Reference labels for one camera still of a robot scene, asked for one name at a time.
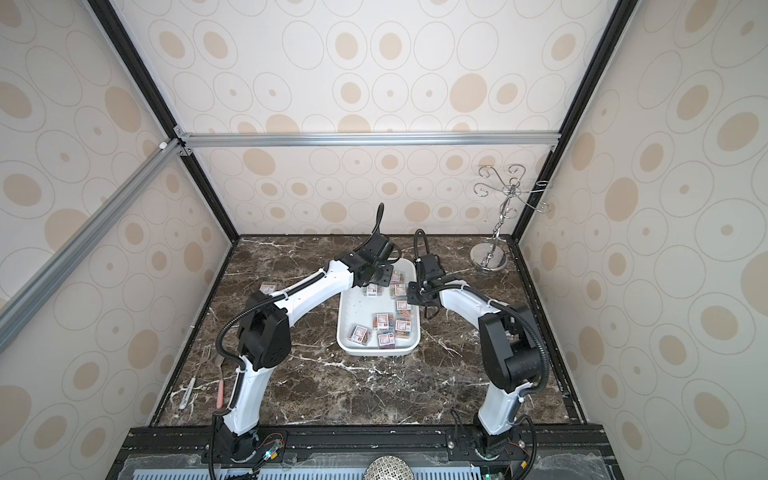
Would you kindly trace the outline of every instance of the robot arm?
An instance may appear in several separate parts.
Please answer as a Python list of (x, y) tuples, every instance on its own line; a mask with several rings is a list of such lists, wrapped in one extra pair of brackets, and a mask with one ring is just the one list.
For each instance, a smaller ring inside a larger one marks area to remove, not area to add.
[[(315, 306), (353, 286), (389, 285), (393, 261), (388, 258), (395, 246), (378, 231), (382, 214), (383, 204), (379, 205), (377, 227), (360, 247), (341, 253), (325, 268), (285, 290), (271, 296), (255, 292), (245, 312), (230, 321), (217, 337), (219, 353), (239, 365), (230, 403), (226, 410), (217, 413), (223, 416), (219, 438), (233, 458), (244, 460), (253, 453), (250, 436), (246, 434), (259, 422), (261, 402), (272, 371), (290, 354), (291, 327)], [(546, 383), (548, 369), (542, 368), (548, 365), (546, 350), (541, 347), (538, 331), (530, 328), (525, 330), (527, 344), (519, 342), (513, 348), (506, 333), (519, 333), (524, 338), (520, 325), (530, 327), (532, 318), (529, 321), (521, 311), (489, 299), (456, 276), (446, 275), (439, 258), (430, 254), (429, 248), (427, 251), (416, 259), (417, 281), (408, 286), (408, 301), (412, 305), (443, 306), (478, 329), (483, 365), (491, 380), (485, 403), (478, 412), (478, 422), (485, 431), (478, 449), (490, 452), (493, 444), (489, 439), (515, 426), (525, 394), (538, 391)], [(237, 321), (240, 331), (235, 356), (224, 350), (221, 342)], [(538, 384), (534, 387), (532, 382), (536, 380)]]
[[(423, 256), (419, 256), (419, 235), (423, 236), (426, 248)], [(445, 307), (478, 330), (483, 366), (491, 380), (477, 416), (487, 434), (478, 450), (492, 452), (493, 437), (515, 426), (525, 396), (546, 386), (547, 350), (527, 306), (512, 308), (471, 288), (455, 275), (446, 275), (439, 257), (429, 252), (423, 230), (414, 235), (414, 254), (417, 281), (408, 285), (409, 303)], [(521, 341), (512, 345), (507, 332), (518, 334)]]

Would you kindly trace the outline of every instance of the dark marble tabletop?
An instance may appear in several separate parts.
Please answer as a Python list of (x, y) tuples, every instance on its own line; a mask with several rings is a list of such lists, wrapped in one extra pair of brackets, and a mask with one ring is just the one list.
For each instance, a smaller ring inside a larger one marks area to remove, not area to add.
[[(281, 289), (317, 271), (337, 253), (350, 250), (365, 237), (246, 237), (235, 254), (210, 305), (190, 355), (173, 386), (158, 425), (203, 425), (216, 406), (218, 370), (213, 362), (201, 366), (190, 405), (179, 402), (197, 366), (200, 353), (213, 344), (220, 328), (238, 314), (246, 298), (264, 282)], [(405, 258), (413, 258), (412, 238), (393, 237)], [(524, 303), (520, 277), (510, 262), (492, 275), (477, 272), (468, 260), (479, 237), (429, 238), (433, 253), (447, 272), (457, 273), (488, 296)], [(307, 313), (291, 330), (290, 356), (272, 375), (261, 406), (260, 423), (284, 424), (449, 424), (450, 409), (470, 422), (485, 399), (488, 377), (482, 367), (477, 330), (453, 312), (442, 310), (424, 319), (416, 349), (400, 357), (350, 356), (336, 343), (339, 296)], [(224, 340), (235, 351), (232, 328)], [(235, 365), (225, 362), (225, 400), (235, 378)], [(527, 400), (522, 411), (535, 422), (566, 423), (554, 375), (548, 387)]]

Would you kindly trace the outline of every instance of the wallpaper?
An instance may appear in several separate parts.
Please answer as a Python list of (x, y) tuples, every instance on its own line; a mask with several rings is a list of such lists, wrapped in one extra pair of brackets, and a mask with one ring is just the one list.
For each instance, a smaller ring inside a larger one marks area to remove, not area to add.
[[(519, 188), (530, 191), (548, 145), (463, 147), (268, 147), (198, 148), (197, 159), (241, 234), (370, 233), (384, 202), (382, 231), (491, 233), (505, 195), (491, 171), (506, 183), (518, 170)], [(512, 199), (508, 215), (522, 212)], [(502, 233), (511, 232), (506, 220)]]
[(0, 2), (0, 308), (165, 135), (75, 0)]
[(557, 130), (615, 0), (114, 0), (186, 131)]
[(521, 243), (628, 479), (768, 471), (768, 2), (647, 2)]
[(101, 480), (229, 248), (177, 160), (0, 354), (0, 478)]

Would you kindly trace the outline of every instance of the white plastic tray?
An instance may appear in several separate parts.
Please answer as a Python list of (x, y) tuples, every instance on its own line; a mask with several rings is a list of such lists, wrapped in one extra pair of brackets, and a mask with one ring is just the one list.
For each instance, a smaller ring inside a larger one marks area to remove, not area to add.
[[(395, 270), (403, 272), (405, 279), (402, 283), (416, 281), (416, 268), (411, 260), (401, 258), (395, 262)], [(394, 349), (380, 349), (373, 330), (373, 315), (375, 313), (395, 313), (395, 299), (389, 295), (389, 288), (384, 289), (380, 296), (366, 296), (364, 289), (356, 286), (341, 293), (339, 301), (339, 321), (336, 323), (336, 341), (348, 354), (354, 356), (402, 356), (413, 351), (422, 338), (419, 325), (419, 308), (411, 305), (411, 337), (407, 339), (395, 337)], [(360, 345), (348, 339), (353, 325), (361, 325), (372, 330), (368, 345)]]

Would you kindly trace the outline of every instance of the black frame edge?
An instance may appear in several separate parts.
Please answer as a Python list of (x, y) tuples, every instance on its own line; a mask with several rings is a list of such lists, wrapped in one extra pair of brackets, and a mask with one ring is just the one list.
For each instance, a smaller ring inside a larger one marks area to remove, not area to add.
[(197, 188), (200, 190), (203, 198), (205, 198), (205, 200), (208, 202), (210, 211), (213, 212), (216, 219), (219, 220), (219, 225), (221, 225), (221, 228), (224, 230), (227, 238), (229, 238), (230, 242), (234, 245), (240, 240), (240, 234), (237, 232), (234, 224), (232, 224), (232, 220), (227, 214), (227, 211), (224, 209), (224, 205), (221, 203), (221, 200), (219, 200), (219, 196), (216, 195), (214, 186), (211, 185), (208, 181), (208, 176), (200, 166), (200, 162), (197, 161), (196, 157), (191, 151), (189, 151), (189, 154), (186, 154), (185, 151), (182, 151), (180, 156), (181, 161), (184, 162), (184, 166), (187, 167), (187, 171), (190, 173), (190, 176), (192, 176), (192, 180), (197, 185)]
[[(118, 55), (120, 55), (128, 73), (131, 74), (139, 91), (152, 109), (152, 113), (154, 113), (154, 116), (160, 122), (165, 134), (169, 138), (178, 138), (182, 143), (182, 146), (184, 146), (184, 139), (180, 138), (178, 133), (174, 130), (177, 125), (176, 119), (170, 112), (168, 105), (163, 99), (163, 95), (154, 83), (152, 75), (150, 75), (149, 70), (147, 70), (147, 66), (144, 64), (138, 50), (131, 41), (131, 36), (120, 22), (120, 18), (112, 4), (109, 0), (88, 0), (88, 4), (91, 6), (96, 18), (98, 18), (98, 21), (101, 23), (101, 27), (109, 37), (114, 49), (117, 51)], [(184, 165), (187, 167), (190, 176), (192, 176), (192, 180), (197, 185), (197, 188), (200, 189), (203, 198), (208, 203), (208, 206), (214, 213), (216, 219), (219, 221), (219, 225), (223, 228), (224, 233), (230, 239), (230, 242), (236, 242), (239, 238), (237, 230), (221, 204), (219, 197), (215, 194), (213, 187), (208, 181), (208, 177), (206, 177), (203, 169), (197, 162), (197, 159), (191, 154), (188, 157), (182, 156), (182, 160), (184, 161)]]
[(173, 389), (174, 385), (176, 384), (176, 380), (179, 378), (179, 375), (181, 374), (181, 370), (184, 367), (184, 363), (187, 362), (187, 357), (189, 356), (190, 351), (192, 350), (192, 345), (194, 344), (195, 338), (197, 338), (197, 333), (200, 331), (200, 327), (203, 325), (203, 321), (205, 320), (205, 316), (208, 313), (210, 304), (211, 302), (214, 301), (214, 296), (216, 296), (216, 292), (219, 290), (219, 284), (221, 283), (221, 279), (224, 278), (224, 274), (227, 271), (227, 267), (230, 265), (230, 260), (232, 260), (232, 256), (235, 254), (235, 249), (237, 248), (237, 245), (239, 243), (240, 243), (239, 240), (235, 240), (232, 243), (232, 246), (230, 247), (230, 251), (227, 252), (227, 256), (225, 257), (224, 261), (221, 264), (219, 273), (216, 275), (216, 279), (211, 285), (210, 292), (208, 293), (208, 297), (206, 297), (205, 303), (203, 303), (203, 308), (200, 310), (200, 315), (197, 317), (197, 321), (195, 321), (194, 327), (192, 327), (192, 331), (190, 332), (189, 336), (185, 341), (184, 349), (181, 351), (181, 355), (176, 361), (176, 365), (174, 366), (174, 371), (170, 374), (170, 377), (168, 378), (168, 381), (165, 384), (165, 389), (163, 390), (163, 396), (161, 397), (161, 400), (157, 404), (157, 408), (155, 408), (154, 412), (152, 413), (152, 420), (149, 422), (149, 428), (157, 427), (157, 423), (160, 421), (160, 417), (165, 408), (165, 404), (170, 398), (171, 390)]
[(584, 409), (581, 407), (581, 402), (576, 394), (576, 389), (571, 381), (571, 376), (568, 374), (568, 369), (565, 366), (565, 361), (560, 353), (558, 344), (554, 340), (554, 333), (549, 324), (549, 319), (544, 313), (544, 308), (541, 306), (541, 299), (539, 299), (538, 293), (536, 293), (536, 289), (533, 286), (533, 279), (531, 278), (531, 273), (528, 271), (528, 266), (525, 264), (525, 259), (523, 259), (520, 246), (510, 237), (507, 238), (507, 246), (512, 255), (512, 260), (515, 262), (515, 269), (518, 271), (520, 279), (522, 280), (525, 295), (528, 298), (528, 304), (531, 306), (531, 311), (538, 321), (541, 334), (544, 337), (544, 341), (547, 343), (550, 362), (552, 364), (552, 369), (554, 370), (554, 375), (557, 378), (558, 386), (561, 390), (565, 409), (568, 411), (571, 421), (576, 420), (581, 424), (586, 424), (587, 417), (584, 414)]
[[(614, 12), (611, 18), (608, 20), (608, 24), (605, 27), (603, 36), (600, 38), (598, 48), (595, 50), (592, 60), (587, 67), (587, 73), (584, 74), (584, 78), (581, 79), (581, 84), (574, 100), (571, 102), (571, 106), (568, 109), (563, 124), (560, 127), (560, 141), (553, 152), (547, 156), (547, 160), (544, 162), (544, 166), (539, 172), (537, 182), (549, 181), (557, 169), (560, 159), (562, 159), (565, 148), (571, 142), (571, 137), (576, 131), (579, 121), (581, 120), (584, 110), (587, 108), (587, 104), (592, 98), (592, 94), (597, 89), (598, 83), (605, 72), (605, 68), (608, 62), (611, 60), (611, 56), (618, 45), (621, 35), (624, 33), (624, 29), (629, 23), (629, 19), (634, 12), (635, 6), (638, 0), (619, 0), (614, 8)], [(541, 201), (541, 197), (544, 192), (537, 192), (531, 194), (528, 198), (528, 204), (523, 208), (520, 220), (515, 225), (515, 229), (512, 231), (512, 239), (517, 243), (525, 233), (525, 229), (531, 222), (534, 209), (531, 205), (538, 205)]]
[(163, 95), (157, 89), (146, 65), (141, 60), (138, 50), (134, 47), (131, 37), (120, 22), (117, 12), (109, 0), (88, 0), (96, 18), (98, 18), (104, 31), (112, 42), (114, 49), (122, 59), (131, 77), (134, 78), (141, 94), (147, 100), (154, 116), (160, 122), (168, 137), (176, 138), (174, 127), (176, 120), (163, 100)]

